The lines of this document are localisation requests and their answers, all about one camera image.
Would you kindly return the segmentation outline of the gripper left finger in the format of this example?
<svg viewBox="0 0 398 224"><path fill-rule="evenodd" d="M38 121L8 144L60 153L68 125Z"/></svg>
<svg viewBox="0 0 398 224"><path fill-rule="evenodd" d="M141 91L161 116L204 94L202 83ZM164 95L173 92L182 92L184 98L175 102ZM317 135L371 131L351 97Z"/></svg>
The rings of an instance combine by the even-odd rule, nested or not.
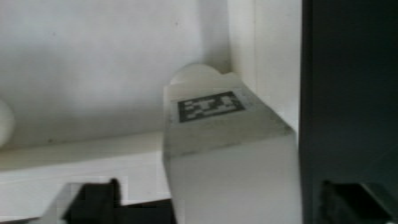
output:
<svg viewBox="0 0 398 224"><path fill-rule="evenodd" d="M67 183L49 203L40 224L118 224L120 184Z"/></svg>

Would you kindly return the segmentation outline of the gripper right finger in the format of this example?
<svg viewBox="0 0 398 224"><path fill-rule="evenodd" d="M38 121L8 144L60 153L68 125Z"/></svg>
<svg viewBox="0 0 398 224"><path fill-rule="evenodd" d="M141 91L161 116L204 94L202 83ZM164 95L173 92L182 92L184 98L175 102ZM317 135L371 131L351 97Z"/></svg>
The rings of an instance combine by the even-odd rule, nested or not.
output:
<svg viewBox="0 0 398 224"><path fill-rule="evenodd" d="M398 198L381 185L323 182L317 224L398 224Z"/></svg>

